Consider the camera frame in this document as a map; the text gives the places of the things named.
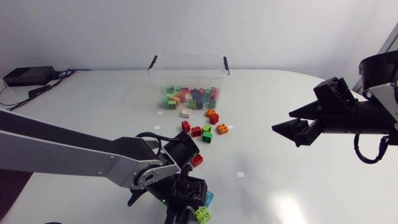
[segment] black box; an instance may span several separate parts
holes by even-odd
[[[3,80],[8,86],[46,85],[54,71],[52,66],[16,68]]]

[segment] plastic storage bin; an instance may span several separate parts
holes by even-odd
[[[217,54],[158,54],[148,75],[159,92],[163,109],[216,108],[221,85],[229,77],[226,57]]]

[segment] robotic arm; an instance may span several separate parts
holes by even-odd
[[[185,132],[110,141],[0,110],[0,142],[0,169],[106,177],[130,189],[129,206],[149,191],[167,206],[168,224],[187,223],[187,207],[205,204],[206,182],[188,176],[199,149]]]
[[[289,138],[296,146],[309,146],[321,133],[355,134],[354,148],[365,163],[381,160],[388,145],[398,145],[398,51],[375,55],[359,65],[363,95],[354,98],[343,78],[331,78],[314,88],[317,101],[289,113],[296,118],[274,125],[272,130]],[[379,155],[365,158],[359,151],[360,134],[386,134]]]

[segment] table surface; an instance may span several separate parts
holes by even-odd
[[[213,126],[211,144],[194,139],[204,161],[191,176],[205,179],[215,195],[208,223],[398,223],[393,147],[367,165],[354,153],[352,134],[322,134],[297,148],[271,130],[316,100],[313,87],[321,81],[276,70],[231,71],[216,110],[219,124],[233,129],[220,136]],[[32,88],[9,88],[0,101],[24,100]],[[153,90],[145,70],[78,72],[15,113],[106,139],[144,131],[175,136],[186,120],[182,109],[162,110]],[[207,124],[204,114],[193,111],[191,126]],[[361,138],[366,156],[377,154],[379,137]],[[34,173],[0,223],[163,223],[160,201],[146,193],[128,207],[130,196],[103,177]]]

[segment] white block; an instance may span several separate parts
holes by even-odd
[[[188,102],[188,100],[192,100],[192,95],[189,93],[185,95],[185,101]]]
[[[181,112],[181,116],[183,116],[184,118],[189,118],[191,116],[191,112],[191,109],[184,108]]]

